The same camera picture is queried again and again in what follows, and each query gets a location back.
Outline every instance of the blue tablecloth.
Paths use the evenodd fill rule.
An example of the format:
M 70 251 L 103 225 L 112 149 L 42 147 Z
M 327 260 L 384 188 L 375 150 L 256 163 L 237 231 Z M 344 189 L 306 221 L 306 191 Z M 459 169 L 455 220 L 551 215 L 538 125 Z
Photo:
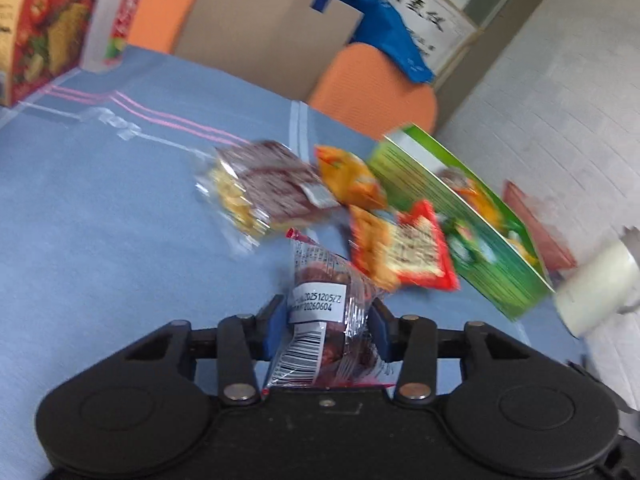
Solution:
M 72 71 L 0 115 L 0 477 L 48 471 L 33 415 L 57 384 L 168 320 L 214 326 L 286 290 L 288 242 L 233 259 L 194 190 L 193 152 L 238 137 L 276 139 L 309 160 L 316 143 L 372 148 L 304 104 L 134 48 L 114 72 Z M 336 227 L 316 234 L 345 253 Z M 549 304 L 513 324 L 467 283 L 387 303 L 443 328 L 482 319 L 561 360 L 582 352 Z M 210 374 L 196 380 L 211 386 Z M 439 380 L 452 389 L 456 363 Z

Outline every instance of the white wall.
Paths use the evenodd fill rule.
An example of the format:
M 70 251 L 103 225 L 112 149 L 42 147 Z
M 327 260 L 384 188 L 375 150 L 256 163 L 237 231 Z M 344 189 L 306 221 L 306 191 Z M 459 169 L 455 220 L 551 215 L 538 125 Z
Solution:
M 578 261 L 640 225 L 640 0 L 544 0 L 437 134 L 548 199 Z

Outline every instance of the chair backrest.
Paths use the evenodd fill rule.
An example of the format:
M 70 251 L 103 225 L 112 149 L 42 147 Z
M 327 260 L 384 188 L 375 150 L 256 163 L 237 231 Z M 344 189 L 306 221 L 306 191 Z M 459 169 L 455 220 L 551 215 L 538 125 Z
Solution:
M 433 133 L 433 88 L 409 81 L 384 54 L 364 43 L 342 49 L 324 72 L 308 104 L 373 139 L 407 123 Z
M 170 54 L 194 0 L 140 0 L 129 43 Z

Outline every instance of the metal screw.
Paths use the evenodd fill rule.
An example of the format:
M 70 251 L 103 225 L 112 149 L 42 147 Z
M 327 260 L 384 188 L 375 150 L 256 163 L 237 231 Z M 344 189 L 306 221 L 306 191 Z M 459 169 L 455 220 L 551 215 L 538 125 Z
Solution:
M 255 395 L 255 388 L 246 383 L 230 384 L 225 388 L 225 396 L 231 400 L 249 400 Z
M 400 386 L 400 395 L 405 399 L 422 400 L 431 395 L 431 388 L 422 383 L 407 383 Z

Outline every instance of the red cracker box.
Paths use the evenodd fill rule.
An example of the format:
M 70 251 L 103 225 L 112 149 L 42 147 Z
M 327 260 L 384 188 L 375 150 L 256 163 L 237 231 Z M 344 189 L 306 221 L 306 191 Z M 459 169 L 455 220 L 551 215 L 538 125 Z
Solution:
M 0 0 L 0 104 L 78 65 L 95 0 Z

